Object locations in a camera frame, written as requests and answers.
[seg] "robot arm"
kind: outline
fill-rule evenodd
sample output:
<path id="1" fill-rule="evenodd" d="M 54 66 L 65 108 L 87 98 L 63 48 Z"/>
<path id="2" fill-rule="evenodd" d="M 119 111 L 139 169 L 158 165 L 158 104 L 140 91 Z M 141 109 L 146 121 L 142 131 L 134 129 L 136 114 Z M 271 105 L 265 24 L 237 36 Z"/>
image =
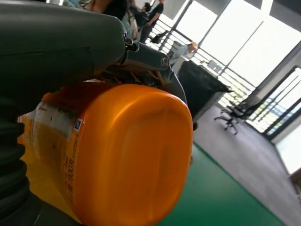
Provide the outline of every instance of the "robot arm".
<path id="1" fill-rule="evenodd" d="M 29 191 L 26 166 L 20 160 L 25 149 L 17 143 L 24 128 L 17 120 L 34 110 L 48 92 L 95 78 L 110 67 L 161 71 L 165 85 L 158 88 L 185 101 L 166 55 L 131 42 L 117 18 L 0 0 L 0 225 L 78 225 Z"/>

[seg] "orange bottle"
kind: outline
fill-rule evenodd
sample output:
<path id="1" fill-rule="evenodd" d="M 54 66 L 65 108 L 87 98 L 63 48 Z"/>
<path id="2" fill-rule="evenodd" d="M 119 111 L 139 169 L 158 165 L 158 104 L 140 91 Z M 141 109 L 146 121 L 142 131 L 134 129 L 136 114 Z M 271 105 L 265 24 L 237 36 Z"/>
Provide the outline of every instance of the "orange bottle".
<path id="1" fill-rule="evenodd" d="M 181 100 L 134 84 L 84 82 L 45 95 L 22 143 L 51 170 L 86 226 L 150 226 L 179 199 L 192 121 Z"/>

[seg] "metal railing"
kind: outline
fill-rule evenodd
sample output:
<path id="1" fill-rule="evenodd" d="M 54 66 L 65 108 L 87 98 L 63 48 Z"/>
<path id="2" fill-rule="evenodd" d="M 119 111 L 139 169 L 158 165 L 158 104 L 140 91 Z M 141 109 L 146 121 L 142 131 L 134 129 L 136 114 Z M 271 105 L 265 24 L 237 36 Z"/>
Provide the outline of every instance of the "metal railing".
<path id="1" fill-rule="evenodd" d="M 169 34 L 163 37 L 159 44 L 151 43 L 151 38 L 164 31 L 169 31 Z M 152 31 L 150 33 L 146 44 L 152 48 L 167 54 L 175 41 L 182 45 L 192 42 L 191 39 L 186 37 L 186 35 L 182 34 L 177 29 L 172 30 L 170 26 L 168 26 L 159 19 L 154 29 L 152 29 Z M 209 73 L 212 74 L 213 76 L 216 76 L 220 81 L 230 87 L 233 91 L 232 93 L 225 94 L 223 97 L 222 97 L 219 101 L 219 103 L 222 106 L 230 105 L 230 101 L 240 102 L 244 100 L 255 90 L 253 85 L 239 76 L 235 71 L 223 65 L 217 59 L 204 51 L 204 49 L 198 49 L 198 51 L 196 51 L 190 60 L 193 61 L 196 65 L 199 65 L 207 70 Z"/>
<path id="2" fill-rule="evenodd" d="M 291 103 L 291 98 L 299 97 L 300 88 L 301 69 L 296 67 L 251 115 L 248 123 L 268 137 L 273 136 L 293 115 L 300 111 L 301 98 Z"/>

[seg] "white sticker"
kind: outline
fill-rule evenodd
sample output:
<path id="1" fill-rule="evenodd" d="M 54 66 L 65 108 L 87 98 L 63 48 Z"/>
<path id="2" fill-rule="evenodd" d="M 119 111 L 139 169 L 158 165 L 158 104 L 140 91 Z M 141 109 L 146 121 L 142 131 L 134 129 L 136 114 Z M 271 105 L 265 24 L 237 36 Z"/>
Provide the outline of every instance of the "white sticker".
<path id="1" fill-rule="evenodd" d="M 77 119 L 75 125 L 74 126 L 74 130 L 78 132 L 81 129 L 82 119 Z"/>

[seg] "screw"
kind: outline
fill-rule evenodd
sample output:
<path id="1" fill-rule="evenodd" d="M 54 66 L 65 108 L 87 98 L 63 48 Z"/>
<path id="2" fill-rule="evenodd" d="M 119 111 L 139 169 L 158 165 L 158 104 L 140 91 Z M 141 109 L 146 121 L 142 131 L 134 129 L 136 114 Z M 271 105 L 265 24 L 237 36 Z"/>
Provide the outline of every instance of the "screw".
<path id="1" fill-rule="evenodd" d="M 169 65 L 169 60 L 167 57 L 162 57 L 161 62 L 162 62 L 162 65 L 164 67 L 167 67 Z"/>
<path id="2" fill-rule="evenodd" d="M 130 39 L 130 38 L 125 38 L 125 39 L 124 39 L 124 42 L 125 42 L 125 44 L 127 45 L 127 46 L 132 46 L 132 45 L 134 44 L 134 41 L 131 40 L 131 39 Z"/>

